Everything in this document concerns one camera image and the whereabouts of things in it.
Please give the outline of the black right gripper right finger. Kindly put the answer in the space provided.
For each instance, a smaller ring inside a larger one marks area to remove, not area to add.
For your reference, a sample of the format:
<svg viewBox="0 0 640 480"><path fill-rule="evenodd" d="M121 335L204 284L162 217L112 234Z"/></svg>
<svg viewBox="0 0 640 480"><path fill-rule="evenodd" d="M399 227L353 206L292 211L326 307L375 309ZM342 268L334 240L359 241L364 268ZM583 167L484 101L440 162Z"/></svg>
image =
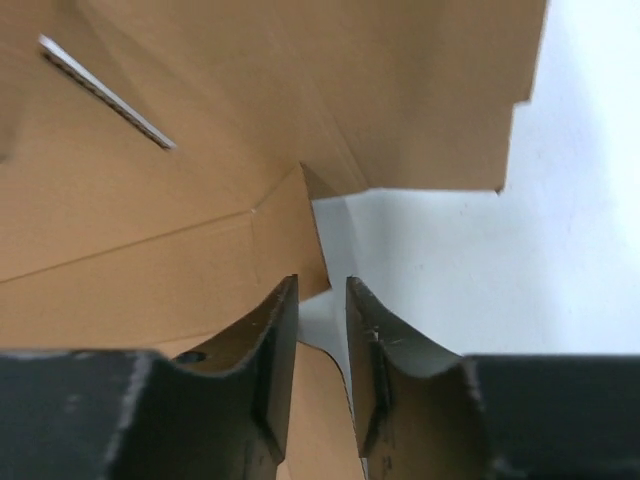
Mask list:
<svg viewBox="0 0 640 480"><path fill-rule="evenodd" d="M346 281L354 429L371 479L635 479L635 355L458 355Z"/></svg>

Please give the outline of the brown cardboard box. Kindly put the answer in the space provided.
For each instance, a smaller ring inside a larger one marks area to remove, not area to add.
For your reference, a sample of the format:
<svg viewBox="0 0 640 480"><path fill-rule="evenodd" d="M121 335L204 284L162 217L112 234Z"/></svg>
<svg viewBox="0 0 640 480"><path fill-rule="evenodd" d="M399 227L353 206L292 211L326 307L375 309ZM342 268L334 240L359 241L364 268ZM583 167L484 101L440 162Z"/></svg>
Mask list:
<svg viewBox="0 0 640 480"><path fill-rule="evenodd" d="M499 191L543 1L5 1L1 354L175 357L288 276L312 204ZM364 475L344 376L296 342L272 479Z"/></svg>

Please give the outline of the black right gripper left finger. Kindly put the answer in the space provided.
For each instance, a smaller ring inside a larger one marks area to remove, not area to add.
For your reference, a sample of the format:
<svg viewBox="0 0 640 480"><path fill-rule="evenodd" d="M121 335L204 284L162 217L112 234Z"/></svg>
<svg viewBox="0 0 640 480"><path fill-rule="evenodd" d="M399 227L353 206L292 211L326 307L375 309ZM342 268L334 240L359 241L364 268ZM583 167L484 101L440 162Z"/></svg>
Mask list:
<svg viewBox="0 0 640 480"><path fill-rule="evenodd" d="M272 479L286 455L299 318L285 277L175 357L5 350L5 479Z"/></svg>

